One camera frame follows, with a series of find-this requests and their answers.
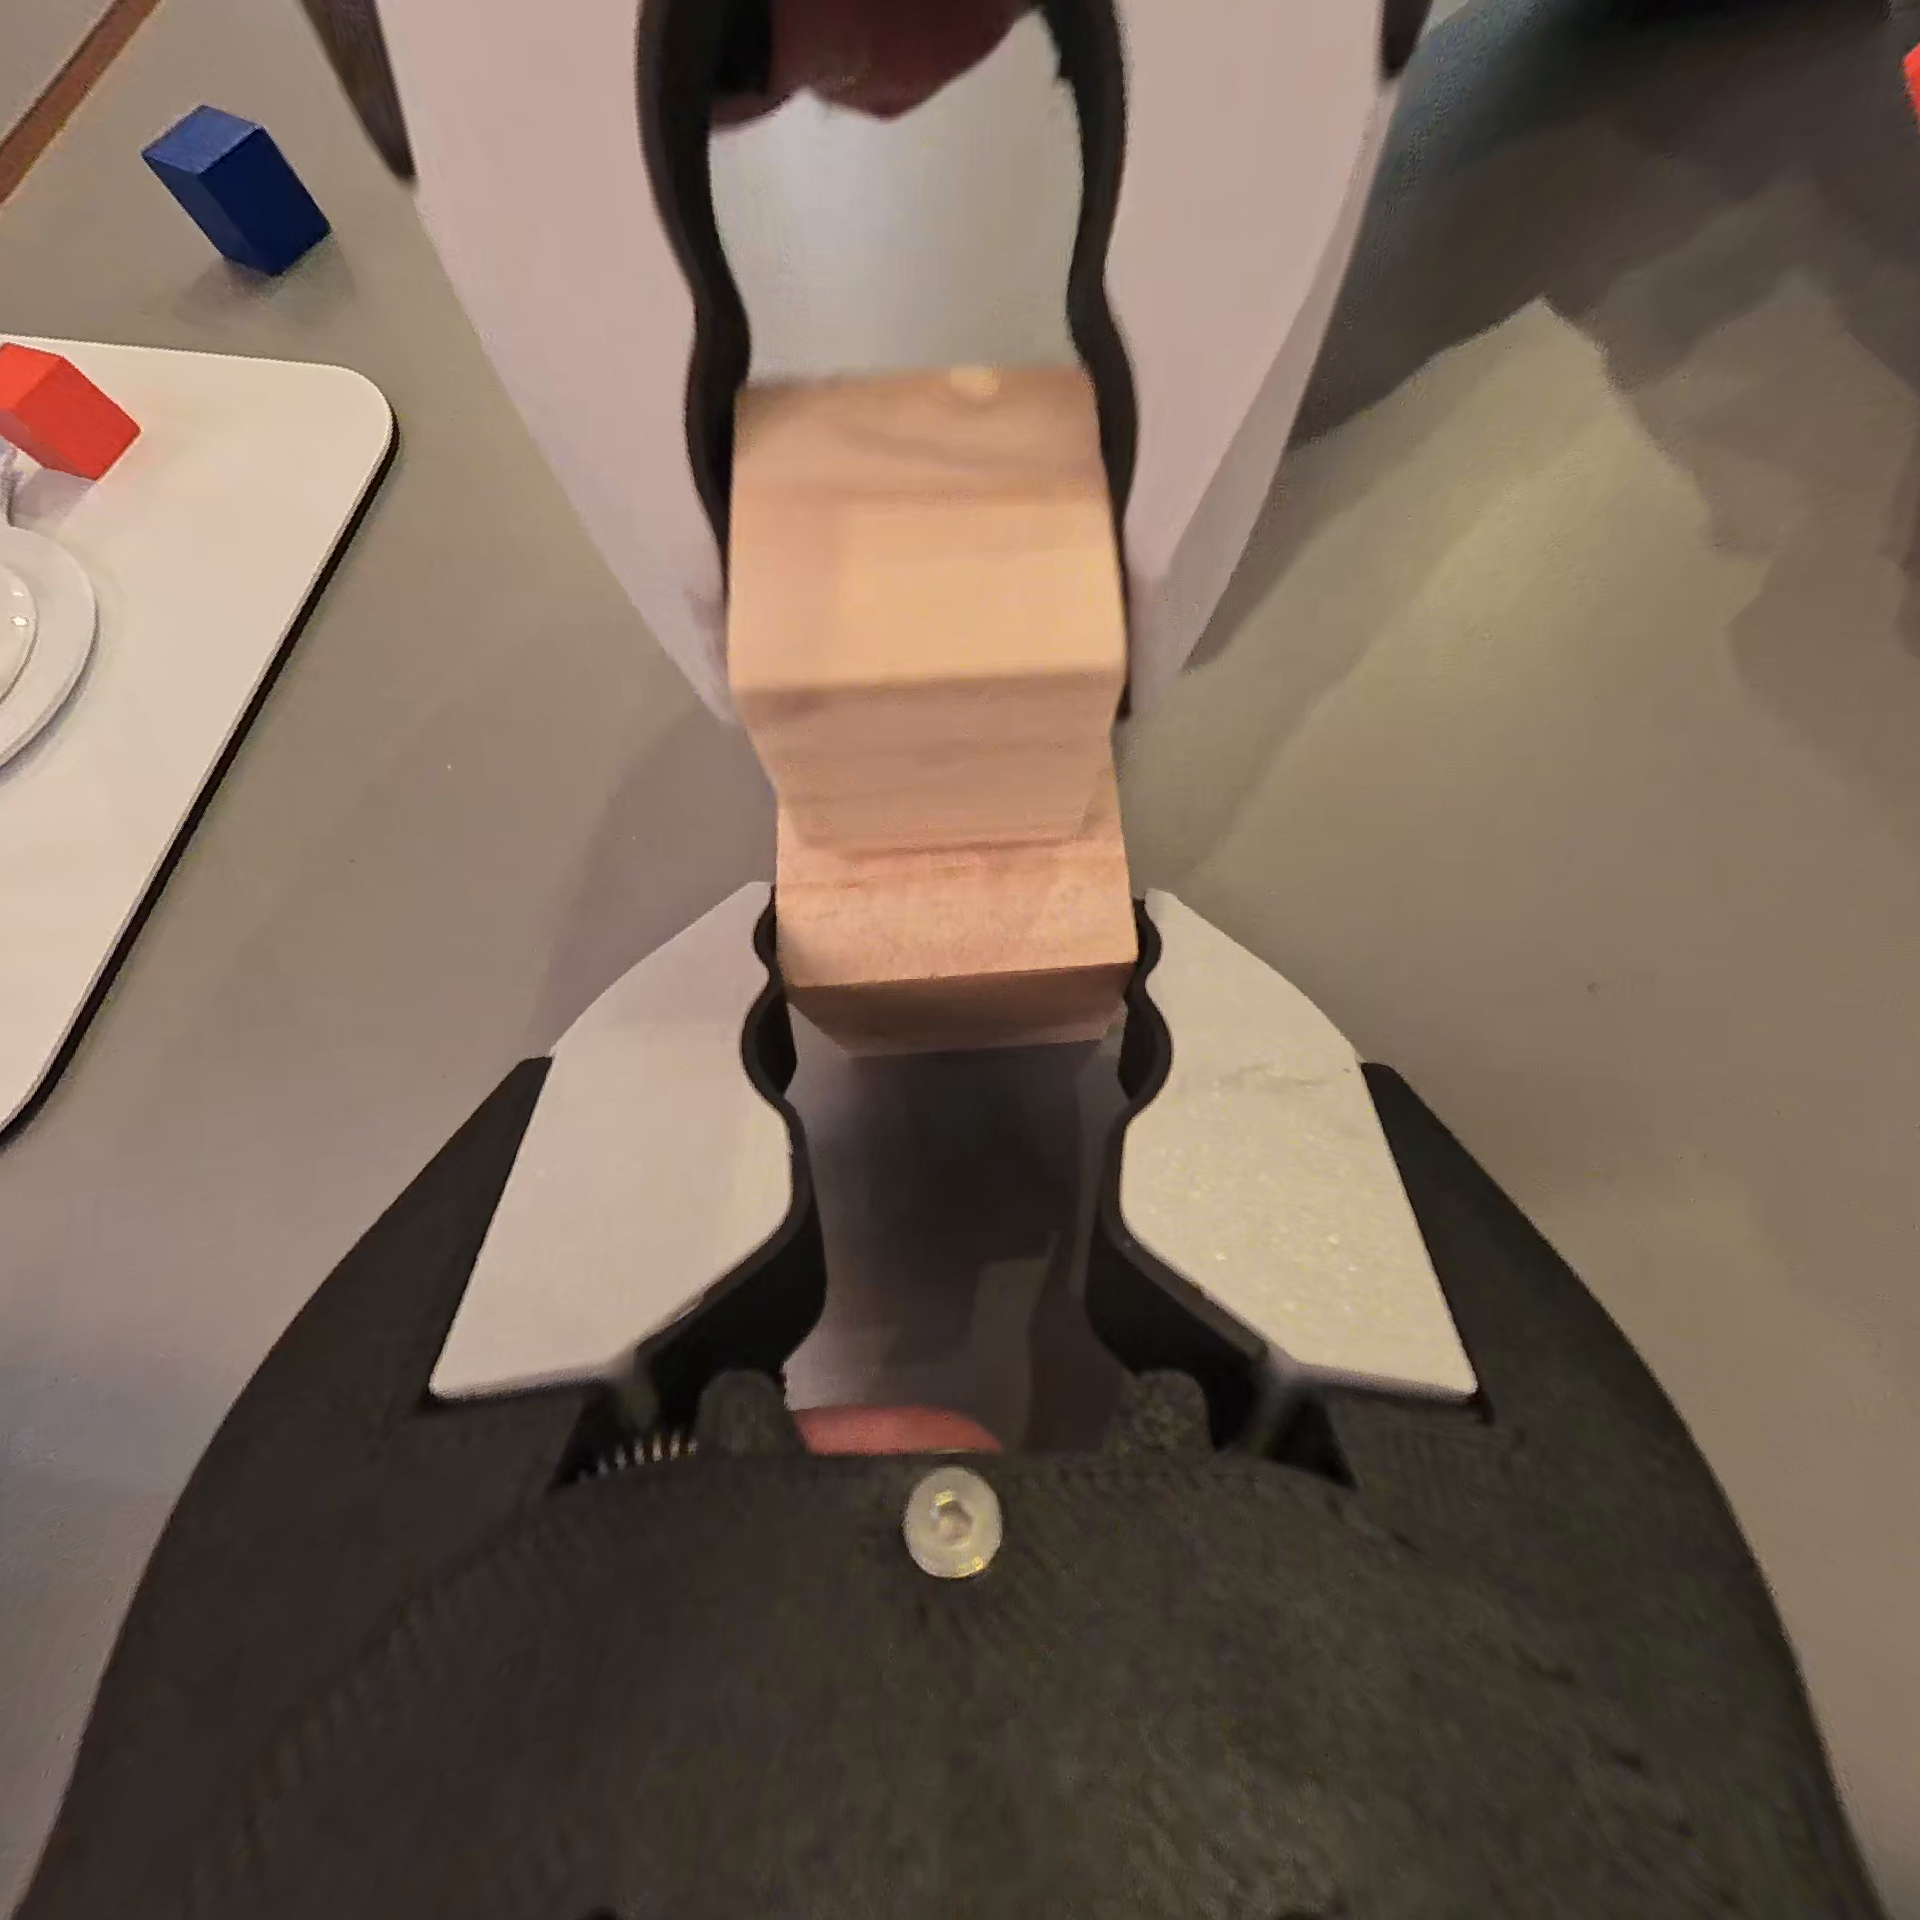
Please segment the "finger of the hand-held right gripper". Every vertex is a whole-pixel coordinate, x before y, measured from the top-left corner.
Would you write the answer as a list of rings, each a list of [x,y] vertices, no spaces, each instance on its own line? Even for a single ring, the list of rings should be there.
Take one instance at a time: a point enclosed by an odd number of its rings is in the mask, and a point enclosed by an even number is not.
[[[1392,2],[1052,2],[1065,288],[1126,586],[1126,712],[1171,689],[1279,474],[1407,71]]]
[[[729,5],[387,2],[416,202],[506,392],[670,661],[735,717],[753,326],[713,215]]]

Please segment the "large plain wooden cube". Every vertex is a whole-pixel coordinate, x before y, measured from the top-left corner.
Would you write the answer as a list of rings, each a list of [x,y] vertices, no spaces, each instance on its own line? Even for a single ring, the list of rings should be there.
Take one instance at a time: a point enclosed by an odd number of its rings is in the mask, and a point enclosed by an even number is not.
[[[777,813],[786,998],[852,1054],[1099,1039],[1139,960],[1114,774],[1048,844],[833,853]]]
[[[744,391],[728,671],[785,820],[816,848],[1071,837],[1112,764],[1126,681],[1088,373]]]

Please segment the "small blue wooden cube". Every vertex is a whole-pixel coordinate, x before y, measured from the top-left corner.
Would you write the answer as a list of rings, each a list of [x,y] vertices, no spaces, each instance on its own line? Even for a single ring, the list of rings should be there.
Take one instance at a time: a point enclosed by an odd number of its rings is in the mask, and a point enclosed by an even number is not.
[[[282,277],[331,232],[274,136],[248,116],[200,105],[140,154],[235,266]]]

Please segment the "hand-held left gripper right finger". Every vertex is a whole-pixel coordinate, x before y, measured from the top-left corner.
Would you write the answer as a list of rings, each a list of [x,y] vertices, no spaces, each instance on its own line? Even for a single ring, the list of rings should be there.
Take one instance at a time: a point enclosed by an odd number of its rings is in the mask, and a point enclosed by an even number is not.
[[[1282,1449],[1327,1393],[1474,1402],[1356,1046],[1176,893],[1136,932],[1088,1242],[1102,1346],[1196,1385],[1218,1449]]]

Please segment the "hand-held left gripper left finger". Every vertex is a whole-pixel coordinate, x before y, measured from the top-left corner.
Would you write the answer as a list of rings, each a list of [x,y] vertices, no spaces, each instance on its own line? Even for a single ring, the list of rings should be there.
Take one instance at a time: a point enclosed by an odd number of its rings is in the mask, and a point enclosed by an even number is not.
[[[785,1378],[826,1309],[792,1029],[769,882],[575,1018],[431,1376],[438,1400],[583,1385],[650,1431],[691,1423],[713,1378]]]

